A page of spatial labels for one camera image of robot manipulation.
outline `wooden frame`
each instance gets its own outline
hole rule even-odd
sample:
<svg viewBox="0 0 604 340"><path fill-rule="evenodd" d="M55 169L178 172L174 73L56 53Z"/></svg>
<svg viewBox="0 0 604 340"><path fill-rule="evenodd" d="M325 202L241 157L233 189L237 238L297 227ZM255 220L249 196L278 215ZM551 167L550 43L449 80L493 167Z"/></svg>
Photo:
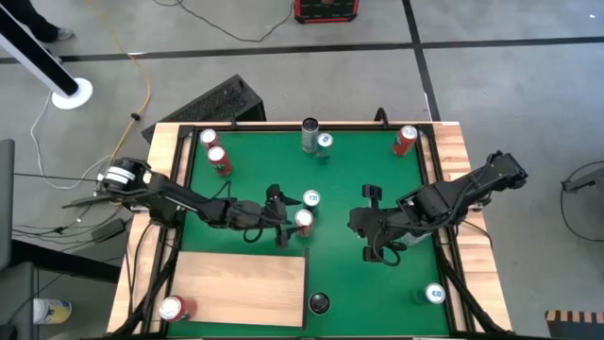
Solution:
<svg viewBox="0 0 604 340"><path fill-rule="evenodd" d="M322 126L380 126L380 122L321 122ZM442 170L444 180L452 180L465 175L471 171L468 160L465 143L461 135L461 127L459 123L439 122L391 122L394 125L414 124L414 125L430 125L434 131L436 147L438 149L439 163ZM261 126L299 126L300 122L246 122L238 123L241 128L246 127L261 127ZM157 124L153 143L149 150L148 163L154 171L160 172L166 176L170 176L174 167L174 161L179 159L176 182L184 184L187 162L191 151L191 138L184 139L181 155L175 155L178 133L181 126L197 126L197 127L214 127L227 128L230 123L161 123ZM436 180L435 164L431 157L428 142L422 143L423 154L426 160L429 182ZM470 212L468 220L486 230L481 212ZM127 256L130 263L133 264L134 250L141 239L143 229L148 223L148 215L139 213L134 217L132 229L127 244ZM448 242L445 234L441 232L441 239L444 243ZM157 243L159 239L159 228L152 227L142 240L141 250L139 253L139 262L137 269L137 281L133 289L133 302L138 302L146 292L150 278L151 267L153 266ZM174 235L168 235L168 240L174 239ZM495 323L504 329L510 329L510 320L508 317L507 308L503 298L503 293L499 284L499 277L495 267L495 259L489 247L487 238L472 229L460 227L460 233L457 238L459 254L461 257L461 266L468 289L475 296L483 309L491 316ZM166 246L163 252L163 260L167 259L169 248ZM447 257L451 258L451 249L445 246ZM453 315L457 331L466 331L465 320L463 316L461 301L459 295L450 284L450 300L453 306ZM158 294L155 301L156 308L161 298L165 295L165 285ZM118 282L113 308L108 324L108 332L112 332L120 327L127 316L128 306L128 284L126 265L122 266L120 280ZM156 316L151 320L151 332L159 330L159 320Z"/></svg>

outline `red soda can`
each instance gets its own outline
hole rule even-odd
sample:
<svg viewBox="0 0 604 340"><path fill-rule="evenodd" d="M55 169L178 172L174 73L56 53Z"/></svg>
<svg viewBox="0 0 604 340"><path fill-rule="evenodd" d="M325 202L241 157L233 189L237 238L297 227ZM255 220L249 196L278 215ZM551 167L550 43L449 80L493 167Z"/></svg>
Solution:
<svg viewBox="0 0 604 340"><path fill-rule="evenodd" d="M233 172L233 165L230 163L227 152L221 146L208 150L208 159L218 175L228 176Z"/></svg>
<svg viewBox="0 0 604 340"><path fill-rule="evenodd" d="M298 232L298 235L302 237L309 237L312 226L314 226L314 217L312 217L312 212L309 212L306 209L300 209L295 213L294 221L297 227L303 227L303 229Z"/></svg>
<svg viewBox="0 0 604 340"><path fill-rule="evenodd" d="M190 320L197 313L197 301L180 296L167 297L159 307L159 316L167 322Z"/></svg>
<svg viewBox="0 0 604 340"><path fill-rule="evenodd" d="M393 143L393 152L396 156L405 156L411 146L417 141L417 128L404 126L396 132L396 138Z"/></svg>
<svg viewBox="0 0 604 340"><path fill-rule="evenodd" d="M205 130L201 131L201 133L199 134L199 141L201 145L204 146L206 151L210 150L215 146L221 146L220 137L218 136L218 133L216 133L216 131L211 128L206 128Z"/></svg>

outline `white base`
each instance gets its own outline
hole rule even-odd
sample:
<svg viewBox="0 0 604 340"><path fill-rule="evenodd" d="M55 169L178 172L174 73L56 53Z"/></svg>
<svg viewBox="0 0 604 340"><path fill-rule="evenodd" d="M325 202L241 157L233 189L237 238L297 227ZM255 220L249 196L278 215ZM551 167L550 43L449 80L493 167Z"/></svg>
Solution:
<svg viewBox="0 0 604 340"><path fill-rule="evenodd" d="M92 96L92 84L84 78L74 78L77 83L77 91L66 97L53 93L53 104L62 110L71 110L84 105Z"/></svg>

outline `wooden table edge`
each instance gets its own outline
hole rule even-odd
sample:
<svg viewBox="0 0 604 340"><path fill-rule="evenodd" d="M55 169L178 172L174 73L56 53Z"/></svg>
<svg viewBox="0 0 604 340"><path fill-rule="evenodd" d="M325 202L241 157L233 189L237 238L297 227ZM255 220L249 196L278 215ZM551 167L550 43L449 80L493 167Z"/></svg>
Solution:
<svg viewBox="0 0 604 340"><path fill-rule="evenodd" d="M261 127L266 125L280 125L280 126L299 126L301 122L241 122L237 123L241 127ZM418 122L418 121L393 121L391 125L432 125L434 128L436 145L439 151L439 161L443 169L445 180L452 180L458 176L468 173L471 170L470 162L465 149L465 142L461 134L461 127L458 122ZM158 123L156 124L154 138L149 149L149 155L147 157L148 163L151 165L154 171L161 172L166 176L171 175L173 162L175 159L176 142L178 139L178 131L180 126L196 126L196 127L228 127L230 123L227 122L202 122L202 123ZM322 126L332 125L381 125L380 122L367 122L367 121L322 121ZM424 156L428 168L428 178L430 182L435 180L434 167L432 164L431 154L427 149L428 143L424 145ZM182 148L183 153L190 152L190 138L186 139L185 147ZM179 184L184 183L185 173L184 169L187 167L187 155L180 157L180 165L178 171L180 176L177 179ZM481 212L472 212L468 215L468 218L473 223L478 224L481 227L485 227L484 220ZM130 259L131 270L134 258L134 249L139 243L143 229L148 223L148 215L145 213L137 213L133 219L132 228L128 237L128 256ZM464 276L466 284L470 291L475 295L477 301L484 308L484 310L491 316L495 323L504 329L510 329L510 319L506 308L503 293L499 282L499 277L496 271L495 259L493 253L489 249L488 241L486 243L479 241L476 235L464 236L466 232L461 232L458 237L458 243L461 254L461 265L464 269ZM134 299L140 300L149 284L150 267L148 263L150 258L153 261L155 255L155 249L158 241L159 228L152 227L148 231L147 235L141 245L141 253L139 256L139 266L137 269L137 280L134 286ZM169 253L169 248L164 253L164 261ZM476 265L475 253L479 253L479 262L482 267ZM120 274L120 280L117 284L116 294L111 309L111 315L109 317L109 324L107 332L113 332L119 328L126 320L127 312L127 301L128 301L128 288L127 288L127 273L126 273L126 262L122 265L122 272ZM461 312L461 301L457 292L452 285L449 285L451 289L451 301L453 304L453 314L456 320L457 329L459 331L465 330L463 314ZM164 295L162 289L159 292L156 306L160 303L161 298ZM159 329L159 322L156 317L152 317L151 331L155 332Z"/></svg>

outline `green mat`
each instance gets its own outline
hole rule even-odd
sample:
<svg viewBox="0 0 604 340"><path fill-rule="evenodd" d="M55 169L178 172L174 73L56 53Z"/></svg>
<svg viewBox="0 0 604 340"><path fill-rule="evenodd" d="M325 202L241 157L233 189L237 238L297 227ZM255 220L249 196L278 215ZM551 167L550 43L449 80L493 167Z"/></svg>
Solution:
<svg viewBox="0 0 604 340"><path fill-rule="evenodd" d="M278 183L286 196L302 200L305 191L321 195L312 235L297 235L285 250L275 248L275 232L266 230L256 244L243 241L242 232L212 229L190 213L182 249L239 254L303 256L310 250L309 295L327 294L327 314L307 312L305 330L289 327L177 322L169 336L337 336L337 335L444 335L448 334L443 305L418 305L411 295L438 282L434 250L429 239L401 253L401 265L366 263L359 239L346 226L352 208L368 205L363 184L383 190L382 207L421 185L416 150L403 158L392 152L394 132L333 132L331 161L318 164L301 150L299 132L221 133L233 164L232 195L260 203L266 188ZM191 188L212 196L227 179L210 167L203 147L197 147ZM289 219L301 206L288 208ZM250 231L253 237L256 231Z"/></svg>

